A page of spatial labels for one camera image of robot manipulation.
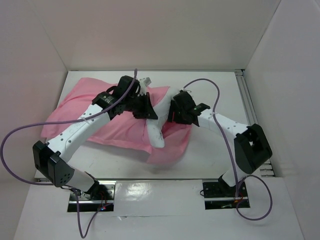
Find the folded fabric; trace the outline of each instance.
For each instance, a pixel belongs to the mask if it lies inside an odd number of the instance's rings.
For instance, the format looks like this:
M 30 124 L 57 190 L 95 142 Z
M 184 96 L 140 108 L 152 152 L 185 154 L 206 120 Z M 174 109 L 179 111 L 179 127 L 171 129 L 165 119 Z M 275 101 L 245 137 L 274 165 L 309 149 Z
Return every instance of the folded fabric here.
M 79 118 L 92 103 L 95 96 L 116 84 L 95 78 L 81 78 L 71 92 L 49 116 L 47 122 L 67 121 Z M 170 88 L 148 87 L 152 106 L 156 106 Z M 182 156 L 189 142 L 191 125 L 165 122 L 162 127 L 164 147 L 153 147 L 150 143 L 147 121 L 135 119 L 131 112 L 116 116 L 105 126 L 101 127 L 88 141 L 102 145 L 112 145 L 122 148 L 143 150 L 150 154 L 147 163 L 172 163 Z M 45 125 L 41 136 L 52 139 L 63 132 L 70 124 Z

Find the pink fabric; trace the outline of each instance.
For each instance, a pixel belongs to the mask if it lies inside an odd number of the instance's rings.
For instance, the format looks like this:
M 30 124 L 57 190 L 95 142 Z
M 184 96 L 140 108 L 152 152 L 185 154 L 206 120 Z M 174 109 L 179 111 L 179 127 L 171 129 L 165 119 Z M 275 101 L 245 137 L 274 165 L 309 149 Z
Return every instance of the pink fabric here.
M 92 99 L 111 86 L 95 78 L 81 78 L 71 92 L 47 119 L 48 122 L 66 121 L 79 116 L 92 103 Z M 151 104 L 154 106 L 165 96 L 169 87 L 148 87 Z M 63 132 L 70 124 L 45 125 L 41 136 L 52 139 Z M 151 146 L 145 119 L 135 119 L 131 112 L 116 116 L 107 125 L 101 127 L 88 141 L 102 145 L 143 150 L 150 154 L 147 163 L 165 164 L 176 161 L 184 153 L 190 138 L 191 126 L 166 122 L 162 127 L 165 147 Z

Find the white panel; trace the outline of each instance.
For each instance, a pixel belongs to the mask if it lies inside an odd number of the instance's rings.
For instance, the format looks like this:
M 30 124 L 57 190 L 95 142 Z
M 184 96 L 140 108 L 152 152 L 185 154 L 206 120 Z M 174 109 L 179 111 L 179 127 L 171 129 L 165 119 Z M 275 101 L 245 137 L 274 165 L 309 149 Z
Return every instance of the white panel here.
M 319 238 L 320 7 L 282 0 L 245 78 L 306 240 Z
M 243 69 L 280 0 L 31 0 L 69 70 Z
M 133 71 L 70 71 L 60 100 L 65 98 L 82 77 L 116 84 L 123 75 L 132 76 Z M 138 77 L 150 77 L 150 87 L 172 86 L 178 89 L 194 79 L 211 79 L 220 88 L 216 111 L 238 123 L 247 123 L 234 72 L 138 71 Z M 217 90 L 211 83 L 200 81 L 190 85 L 188 89 L 192 90 L 191 95 L 196 103 L 213 106 Z M 222 137 L 196 126 L 192 127 L 185 154 L 174 164 L 148 164 L 148 156 L 144 151 L 86 142 L 75 152 L 69 164 L 100 179 L 210 179 L 220 177 L 231 167 Z M 36 177 L 42 176 L 38 171 L 37 173 Z
M 205 210 L 203 197 L 199 196 L 198 189 L 193 189 L 198 185 L 194 180 L 183 181 L 182 184 L 167 181 L 167 185 L 158 184 L 155 189 L 151 185 L 149 189 L 151 192 L 155 190 L 153 196 L 158 194 L 159 198 L 152 197 L 150 201 L 141 202 L 128 199 L 123 209 L 126 211 L 117 212 L 119 209 L 115 209 L 115 212 L 98 213 L 86 239 L 303 240 L 283 179 L 268 178 L 265 181 L 273 195 L 273 210 L 259 222 L 242 219 L 234 209 Z M 268 194 L 255 178 L 249 178 L 246 183 L 251 208 L 241 209 L 241 212 L 251 218 L 260 217 L 269 207 Z M 138 192 L 136 196 L 141 199 L 143 195 L 144 192 Z M 80 239 L 77 215 L 67 212 L 68 198 L 69 191 L 32 186 L 14 239 Z M 92 212 L 80 214 L 83 231 L 92 215 Z
M 44 121 L 56 106 L 66 68 L 25 0 L 0 1 L 0 140 L 21 125 Z M 4 156 L 21 177 L 33 179 L 32 145 L 40 128 L 23 130 L 6 143 Z M 0 164 L 1 239 L 14 237 L 29 186 Z

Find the cable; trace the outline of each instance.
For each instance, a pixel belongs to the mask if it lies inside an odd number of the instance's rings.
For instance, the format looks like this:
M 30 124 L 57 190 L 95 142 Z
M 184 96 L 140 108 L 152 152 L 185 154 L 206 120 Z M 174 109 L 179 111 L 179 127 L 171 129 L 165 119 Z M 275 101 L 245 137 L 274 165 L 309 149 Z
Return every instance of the cable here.
M 26 184 L 31 184 L 31 185 L 53 185 L 52 183 L 41 183 L 41 182 L 34 182 L 34 181 L 28 181 L 25 180 L 21 177 L 19 177 L 18 175 L 16 175 L 13 171 L 11 171 L 11 169 L 8 167 L 6 161 L 5 161 L 5 157 L 4 157 L 4 147 L 5 147 L 5 143 L 8 140 L 8 138 L 14 134 L 15 132 L 22 130 L 22 129 L 27 129 L 27 128 L 31 128 L 31 127 L 36 127 L 36 126 L 43 126 L 43 125 L 56 125 L 56 124 L 73 124 L 73 123 L 79 123 L 79 122 L 83 122 L 83 121 L 87 121 L 93 118 L 96 118 L 98 116 L 100 116 L 101 114 L 106 113 L 107 111 L 109 111 L 110 109 L 112 109 L 114 106 L 116 106 L 119 102 L 121 102 L 126 95 L 129 93 L 129 91 L 131 90 L 131 88 L 133 87 L 135 80 L 137 78 L 137 73 L 138 70 L 135 69 L 134 70 L 134 77 L 132 79 L 131 84 L 129 85 L 128 89 L 124 92 L 124 94 L 111 106 L 107 107 L 106 109 L 102 110 L 99 113 L 96 113 L 92 116 L 89 116 L 87 118 L 80 118 L 80 119 L 76 119 L 76 120 L 68 120 L 68 121 L 49 121 L 49 122 L 38 122 L 38 123 L 33 123 L 33 124 L 29 124 L 29 125 L 24 125 L 24 126 L 20 126 L 17 127 L 15 129 L 13 129 L 12 131 L 10 131 L 2 140 L 1 146 L 0 146 L 0 158 L 1 158 L 1 162 L 4 166 L 4 168 L 8 171 L 8 173 L 10 173 L 14 178 L 20 180 L 21 182 L 24 182 Z
M 86 228 L 85 234 L 83 234 L 82 228 L 81 228 L 81 223 L 80 223 L 80 204 L 79 204 L 79 198 L 77 195 L 77 190 L 75 188 L 72 188 L 71 190 L 74 192 L 75 200 L 76 200 L 76 216 L 77 216 L 77 221 L 78 221 L 79 233 L 80 233 L 81 238 L 85 239 L 88 234 L 90 225 L 91 225 L 92 221 L 94 220 L 95 216 L 100 212 L 101 208 L 104 208 L 104 207 L 110 205 L 111 203 L 102 205 L 101 207 L 99 207 L 97 209 L 97 211 L 93 214 L 93 216 L 91 217 L 91 219 L 89 221 L 89 224 L 88 224 L 88 227 Z
M 267 192 L 268 192 L 268 194 L 269 194 L 270 207 L 269 207 L 269 210 L 267 211 L 267 213 L 266 213 L 265 215 L 263 215 L 262 217 L 249 218 L 249 217 L 244 216 L 242 213 L 240 213 L 240 211 L 239 211 L 239 205 L 243 202 L 243 200 L 240 201 L 240 202 L 238 202 L 238 204 L 236 205 L 236 207 L 235 207 L 235 208 L 236 208 L 236 211 L 239 213 L 239 215 L 240 215 L 241 217 L 243 217 L 243 218 L 246 219 L 246 220 L 250 220 L 250 221 L 259 221 L 259 220 L 262 220 L 262 219 L 266 218 L 266 217 L 270 214 L 270 212 L 271 212 L 271 210 L 272 210 L 272 207 L 273 207 L 273 199 L 272 199 L 272 195 L 271 195 L 270 189 L 269 189 L 269 187 L 267 186 L 267 184 L 266 184 L 261 178 L 255 176 L 255 175 L 248 175 L 248 176 L 244 177 L 240 182 L 238 182 L 238 174 L 237 174 L 237 170 L 236 170 L 236 163 L 235 163 L 235 159 L 234 159 L 234 157 L 233 157 L 233 155 L 232 155 L 232 151 L 231 151 L 230 144 L 229 144 L 229 142 L 228 142 L 228 138 L 227 138 L 225 131 L 224 131 L 223 128 L 221 127 L 221 125 L 220 125 L 220 123 L 218 122 L 217 117 L 216 117 L 216 107 L 217 107 L 217 104 L 218 104 L 218 101 L 219 101 L 219 98 L 220 98 L 220 89 L 219 89 L 218 85 L 217 85 L 214 81 L 212 81 L 212 80 L 210 80 L 210 79 L 207 79 L 207 78 L 198 78 L 198 79 L 195 79 L 195 80 L 189 82 L 187 85 L 185 85 L 185 86 L 183 87 L 183 89 L 185 89 L 186 87 L 188 87 L 190 84 L 193 84 L 193 83 L 198 82 L 198 81 L 207 81 L 207 82 L 210 82 L 210 83 L 212 83 L 212 84 L 215 86 L 215 88 L 216 88 L 216 90 L 217 90 L 217 96 L 216 96 L 215 103 L 214 103 L 213 108 L 212 108 L 212 112 L 213 112 L 212 115 L 213 115 L 213 120 L 214 120 L 215 124 L 218 126 L 218 128 L 219 128 L 219 130 L 220 130 L 220 132 L 221 132 L 221 134 L 222 134 L 222 137 L 223 137 L 223 139 L 224 139 L 226 148 L 227 148 L 228 153 L 229 153 L 229 156 L 230 156 L 231 165 L 232 165 L 232 169 L 233 169 L 233 173 L 234 173 L 234 179 L 235 179 L 235 197 L 238 197 L 238 196 L 239 196 L 240 186 L 242 185 L 242 183 L 243 183 L 248 177 L 254 177 L 254 178 L 260 180 L 260 181 L 264 184 L 264 186 L 265 186 L 265 188 L 266 188 L 266 190 L 267 190 Z

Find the white wall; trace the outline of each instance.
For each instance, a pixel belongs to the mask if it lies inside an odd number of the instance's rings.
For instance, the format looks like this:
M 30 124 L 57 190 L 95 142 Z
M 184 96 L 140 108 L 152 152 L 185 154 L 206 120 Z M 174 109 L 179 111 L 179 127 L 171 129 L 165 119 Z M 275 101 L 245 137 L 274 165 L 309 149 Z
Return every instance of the white wall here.
M 44 121 L 56 106 L 67 70 L 25 0 L 0 1 L 0 139 L 21 125 Z M 32 145 L 40 129 L 23 130 L 5 145 L 11 169 L 32 179 Z M 13 239 L 29 186 L 0 164 L 1 239 Z
M 280 0 L 30 0 L 69 70 L 243 69 Z
M 319 239 L 319 69 L 319 5 L 282 0 L 245 78 L 306 240 Z

